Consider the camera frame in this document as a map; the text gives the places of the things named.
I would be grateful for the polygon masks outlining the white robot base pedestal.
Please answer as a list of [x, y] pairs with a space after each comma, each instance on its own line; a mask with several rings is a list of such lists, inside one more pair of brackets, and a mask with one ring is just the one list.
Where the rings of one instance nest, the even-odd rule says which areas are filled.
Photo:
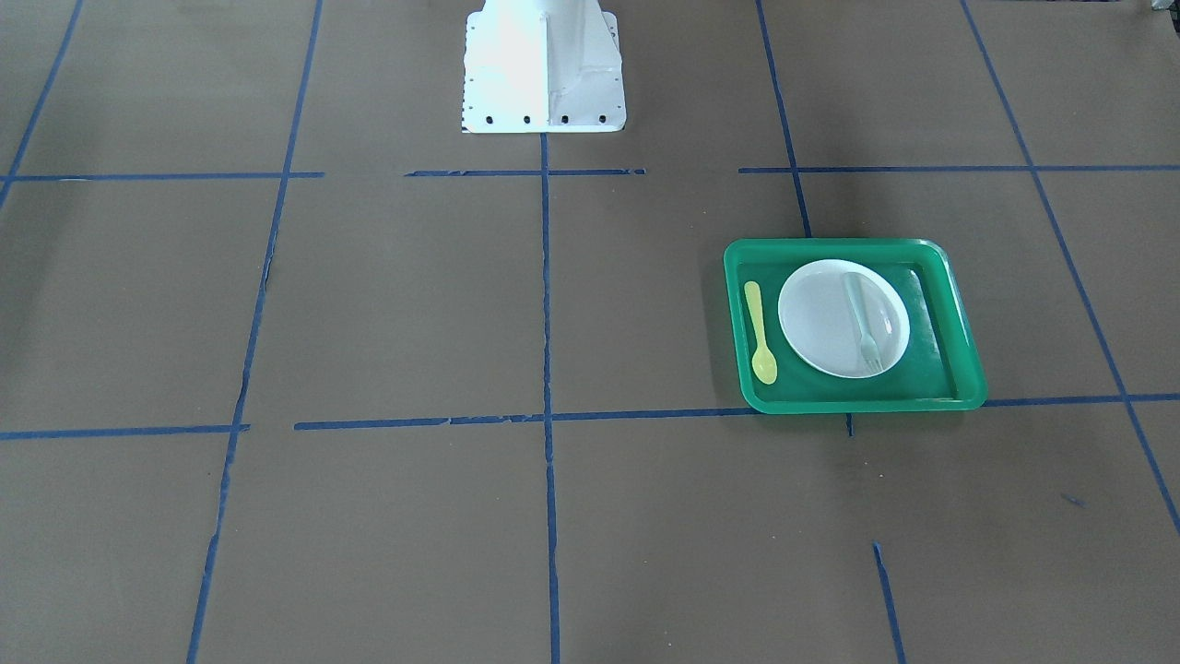
[[620, 22], [598, 1], [486, 1], [466, 17], [461, 130], [620, 132]]

